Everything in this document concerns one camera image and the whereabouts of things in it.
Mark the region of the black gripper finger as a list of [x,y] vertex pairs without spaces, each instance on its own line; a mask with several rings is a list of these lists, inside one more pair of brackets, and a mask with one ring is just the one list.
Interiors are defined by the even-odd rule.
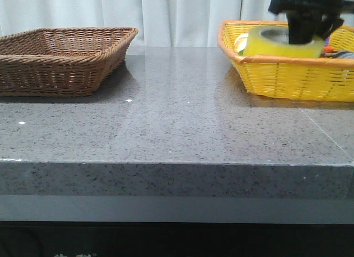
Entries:
[[317,17],[312,14],[287,13],[289,44],[307,44],[313,40]]
[[327,39],[343,23],[344,20],[341,17],[326,17],[317,28],[318,37]]

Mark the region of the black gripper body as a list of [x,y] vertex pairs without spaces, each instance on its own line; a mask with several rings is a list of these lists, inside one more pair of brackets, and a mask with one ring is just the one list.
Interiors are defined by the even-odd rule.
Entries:
[[340,19],[345,0],[271,0],[269,11],[286,14],[288,22],[329,22]]

